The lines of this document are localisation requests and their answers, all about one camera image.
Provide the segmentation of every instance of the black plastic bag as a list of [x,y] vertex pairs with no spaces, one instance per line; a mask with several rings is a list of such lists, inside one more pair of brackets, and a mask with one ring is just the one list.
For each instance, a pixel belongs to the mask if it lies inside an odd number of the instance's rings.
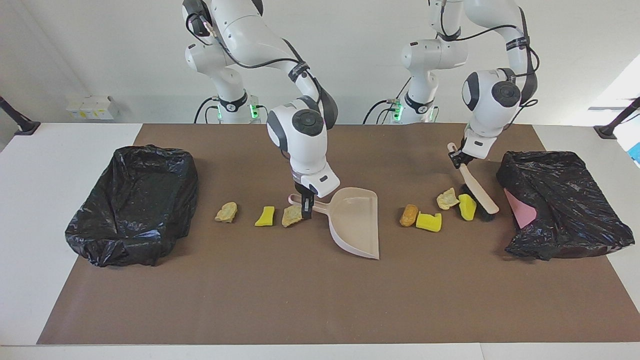
[[537,213],[529,224],[516,225],[518,234],[505,249],[515,256],[584,258],[634,244],[631,229],[573,152],[507,152],[497,178],[515,198],[510,202]]
[[123,147],[69,223],[67,243],[95,266],[155,265],[189,234],[197,197],[190,153]]

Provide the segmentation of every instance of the yellow sponge piece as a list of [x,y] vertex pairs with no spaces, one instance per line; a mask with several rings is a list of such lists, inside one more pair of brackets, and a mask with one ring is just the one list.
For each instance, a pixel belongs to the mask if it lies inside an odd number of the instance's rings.
[[418,220],[415,222],[415,226],[418,229],[425,229],[437,233],[442,229],[442,214],[438,213],[435,216],[420,214],[418,215]]
[[276,211],[276,208],[273,206],[265,206],[262,209],[262,215],[258,221],[255,222],[255,226],[273,226],[273,213]]
[[462,214],[462,218],[466,221],[473,220],[477,208],[475,200],[466,193],[458,196],[458,200],[460,200],[460,214]]

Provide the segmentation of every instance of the brown mat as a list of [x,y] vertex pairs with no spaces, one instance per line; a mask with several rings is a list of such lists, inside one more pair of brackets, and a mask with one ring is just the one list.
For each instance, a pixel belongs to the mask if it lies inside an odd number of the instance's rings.
[[[328,159],[341,186],[378,193],[381,260],[334,244],[327,218],[256,228],[262,207],[279,223],[294,191],[264,126],[144,125],[136,145],[196,158],[191,233],[157,267],[95,268],[79,258],[39,344],[306,344],[640,341],[640,315],[605,257],[523,261],[495,180],[507,150],[543,149],[513,126],[492,162],[469,167],[503,209],[490,223],[444,211],[442,232],[398,224],[415,203],[461,184],[446,154],[460,124],[338,126]],[[234,200],[234,224],[213,221]]]

